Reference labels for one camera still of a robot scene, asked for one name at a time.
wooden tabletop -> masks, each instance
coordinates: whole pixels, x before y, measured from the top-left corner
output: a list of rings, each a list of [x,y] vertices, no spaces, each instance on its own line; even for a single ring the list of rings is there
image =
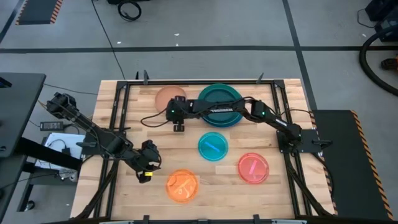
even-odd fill
[[[308,110],[299,79],[285,79],[291,108]],[[99,88],[93,121],[108,128],[117,81],[102,81]],[[162,169],[154,172],[152,180],[139,184],[135,172],[125,163],[119,163],[116,191],[113,202],[113,220],[178,219],[251,219],[254,214],[261,218],[293,218],[287,173],[283,155],[279,152],[275,129],[265,123],[256,124],[242,119],[230,128],[214,128],[202,119],[185,120],[185,132],[174,133],[173,125],[147,128],[139,121],[156,114],[156,93],[163,86],[132,86],[127,108],[126,127],[131,127],[127,137],[140,147],[147,139],[153,140],[162,156]],[[205,85],[182,85],[188,99],[196,99]],[[252,96],[274,107],[271,88],[268,85],[232,85],[242,96]],[[282,97],[278,92],[280,105]],[[119,109],[116,124],[119,124]],[[303,129],[312,127],[310,117],[301,111],[292,111],[293,122]],[[151,124],[165,121],[165,115],[151,120]],[[207,132],[221,133],[227,140],[229,151],[225,158],[210,162],[202,158],[197,145]],[[269,177],[261,184],[250,185],[238,175],[236,164],[247,153],[262,155],[269,164]],[[307,187],[330,213],[334,212],[323,166],[310,154],[301,154]],[[102,159],[95,156],[83,164],[71,217],[78,215],[98,188]],[[179,204],[169,199],[165,185],[167,177],[175,170],[192,171],[199,182],[198,193],[189,203]],[[298,187],[300,211],[304,214],[303,200]],[[106,207],[106,192],[101,214]]]

black table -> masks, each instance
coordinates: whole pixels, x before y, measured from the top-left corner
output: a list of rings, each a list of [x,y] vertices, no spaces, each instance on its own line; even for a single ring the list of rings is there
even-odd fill
[[[36,171],[54,172],[36,168],[34,163],[26,161],[28,156],[74,170],[80,169],[81,160],[22,137],[43,88],[45,75],[37,73],[0,73],[0,78],[5,79],[12,85],[8,88],[0,88],[1,222],[22,171],[30,172],[31,176],[37,175],[35,174]]]

red plate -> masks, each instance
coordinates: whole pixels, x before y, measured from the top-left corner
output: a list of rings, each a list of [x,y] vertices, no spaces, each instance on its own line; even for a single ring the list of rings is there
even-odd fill
[[[247,183],[260,184],[269,175],[268,162],[257,153],[246,153],[238,162],[238,172]]]

gray floor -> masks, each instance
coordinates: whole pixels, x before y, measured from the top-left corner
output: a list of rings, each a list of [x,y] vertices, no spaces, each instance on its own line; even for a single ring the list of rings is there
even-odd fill
[[[0,2],[0,29],[18,0]],[[369,0],[289,0],[301,46],[360,46],[374,33],[356,23],[356,11]],[[115,47],[175,47],[209,45],[293,46],[280,0],[152,0],[140,3],[142,17],[122,20],[116,6],[95,3]],[[362,14],[361,20],[368,21]],[[64,0],[55,24],[15,26],[0,49],[109,47],[90,0]],[[151,78],[301,78],[294,51],[117,52],[126,78],[146,69]],[[398,98],[369,81],[359,67],[358,52],[303,52],[318,109],[357,111],[393,213],[398,215],[398,164],[395,118]],[[369,64],[382,79],[398,87],[398,74],[383,72],[379,62],[395,52],[369,52]],[[37,72],[46,83],[96,92],[100,80],[122,79],[112,53],[0,54],[1,72]],[[56,92],[45,86],[40,100]],[[71,93],[82,113],[93,113],[96,97]],[[38,105],[33,122],[55,120]],[[24,136],[40,142],[48,133],[28,124]],[[34,189],[37,208],[17,213],[20,183],[3,223],[43,223],[69,217],[75,189]]]

yellow black striped tape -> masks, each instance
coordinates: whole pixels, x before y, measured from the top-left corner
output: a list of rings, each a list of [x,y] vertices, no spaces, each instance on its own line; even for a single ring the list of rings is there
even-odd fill
[[[62,5],[63,0],[58,0],[57,3],[55,4],[54,10],[52,11],[50,23],[53,24],[55,23],[55,20],[57,20],[58,13],[60,13],[61,10],[61,5]]]
[[[17,18],[17,21],[15,21],[15,25],[19,25],[19,19],[21,18],[22,12],[25,10],[25,7],[26,7],[26,4],[27,4],[28,1],[29,1],[29,0],[26,0],[26,1],[24,2],[24,4],[22,5],[21,11],[19,11],[19,16],[18,16],[18,18]]]
[[[317,129],[317,124],[315,123],[315,117],[314,117],[312,111],[310,111],[310,118],[311,118],[312,126],[315,128],[315,130],[317,131],[317,135],[319,136],[318,129]],[[321,160],[323,162],[325,161],[325,158],[323,158],[323,156],[320,156],[320,158],[321,158]],[[329,193],[331,195],[331,190],[332,189],[331,189],[330,176],[329,176],[329,173],[328,173],[326,167],[323,168],[323,171],[325,172],[326,182],[328,183]],[[336,203],[333,200],[333,198],[331,199],[331,202],[333,203],[333,208],[335,209],[335,215],[338,215]]]
[[[387,216],[391,220],[394,220],[394,217],[392,216],[392,211],[391,211],[390,205],[388,204],[386,193],[385,193],[385,191],[384,191],[384,189],[383,189],[383,187],[381,185],[381,179],[379,177],[379,174],[377,173],[376,165],[374,164],[371,151],[369,150],[368,142],[365,139],[365,135],[364,135],[362,127],[361,127],[361,122],[359,122],[359,118],[358,118],[358,115],[356,114],[356,112],[353,111],[353,110],[351,110],[351,112],[352,112],[352,114],[354,116],[355,123],[356,123],[356,125],[358,127],[359,135],[361,136],[363,147],[365,149],[365,153],[368,156],[369,163],[370,163],[371,169],[373,171],[373,176],[375,178],[377,186],[379,187],[379,192],[380,192],[381,199],[383,200],[384,207],[387,210]]]

